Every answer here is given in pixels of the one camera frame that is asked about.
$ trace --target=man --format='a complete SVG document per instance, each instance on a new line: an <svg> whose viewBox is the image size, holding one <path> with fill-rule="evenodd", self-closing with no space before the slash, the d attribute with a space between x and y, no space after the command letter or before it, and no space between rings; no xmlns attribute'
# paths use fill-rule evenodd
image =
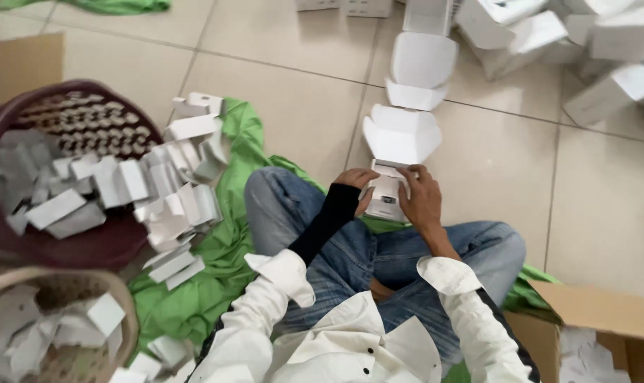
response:
<svg viewBox="0 0 644 383"><path fill-rule="evenodd" d="M438 183L422 165L398 171L412 228L383 234L355 219L373 170L345 171L326 197L281 168L251 175L260 255L245 259L259 276L222 315L190 383L439 382L462 359L473 383L539 382L498 309L523 240L504 223L442 227ZM286 335L271 343L276 324Z"/></svg>

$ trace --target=tile floor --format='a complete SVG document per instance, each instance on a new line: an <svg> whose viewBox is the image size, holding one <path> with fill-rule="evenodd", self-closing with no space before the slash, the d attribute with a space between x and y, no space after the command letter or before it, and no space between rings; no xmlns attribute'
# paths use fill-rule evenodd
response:
<svg viewBox="0 0 644 383"><path fill-rule="evenodd" d="M103 81L162 127L173 96L249 100L266 151L328 184L370 162L358 127L373 104L387 105L396 8L379 20L296 13L292 0L177 0L167 13L115 17L45 1L0 13L0 39L65 32L65 79ZM581 87L541 64L489 83L462 44L448 101L434 111L444 141L426 165L443 188L445 223L508 222L528 264L644 296L643 120L629 110L575 126L560 105Z"/></svg>

